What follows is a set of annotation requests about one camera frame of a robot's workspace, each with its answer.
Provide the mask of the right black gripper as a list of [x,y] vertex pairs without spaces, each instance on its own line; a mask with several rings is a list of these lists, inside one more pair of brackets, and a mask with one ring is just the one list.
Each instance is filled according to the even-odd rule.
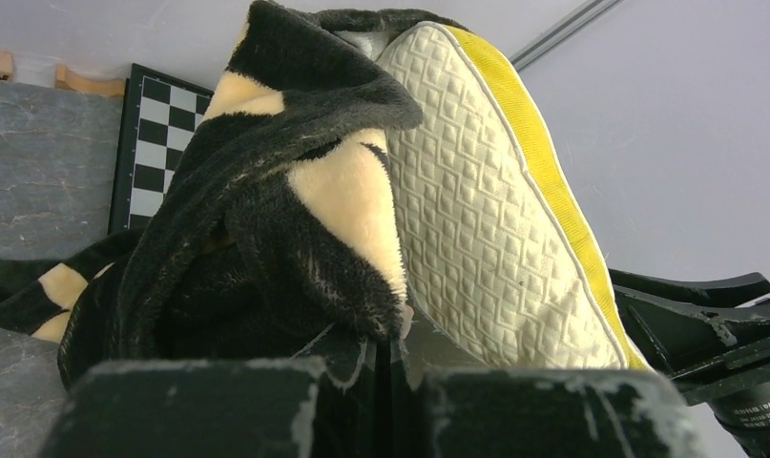
[[750,457],[770,457],[770,281],[676,281],[609,270],[621,321],[689,406],[706,404]]

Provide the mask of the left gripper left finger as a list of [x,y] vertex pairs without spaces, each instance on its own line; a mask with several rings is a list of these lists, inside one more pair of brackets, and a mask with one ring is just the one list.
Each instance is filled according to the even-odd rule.
[[328,327],[289,358],[89,370],[43,457],[366,457],[377,346]]

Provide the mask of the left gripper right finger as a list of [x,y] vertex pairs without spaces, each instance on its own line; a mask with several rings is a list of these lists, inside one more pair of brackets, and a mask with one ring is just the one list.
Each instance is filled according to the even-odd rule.
[[497,369],[424,313],[390,344],[397,457],[701,457],[687,406],[637,370]]

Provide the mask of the white yellow-edged pillow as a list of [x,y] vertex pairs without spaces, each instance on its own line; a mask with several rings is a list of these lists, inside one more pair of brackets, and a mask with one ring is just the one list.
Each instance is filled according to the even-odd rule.
[[417,128],[387,137],[415,322],[474,364],[648,369],[510,61],[470,31],[429,21],[343,38],[423,112]]

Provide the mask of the black floral pillowcase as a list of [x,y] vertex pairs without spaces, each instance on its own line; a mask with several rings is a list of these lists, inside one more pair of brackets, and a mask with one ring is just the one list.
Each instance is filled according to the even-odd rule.
[[65,259],[0,259],[0,328],[57,344],[64,386],[109,360],[282,358],[329,327],[413,319],[386,137],[422,110],[378,64],[426,10],[251,3],[149,223]]

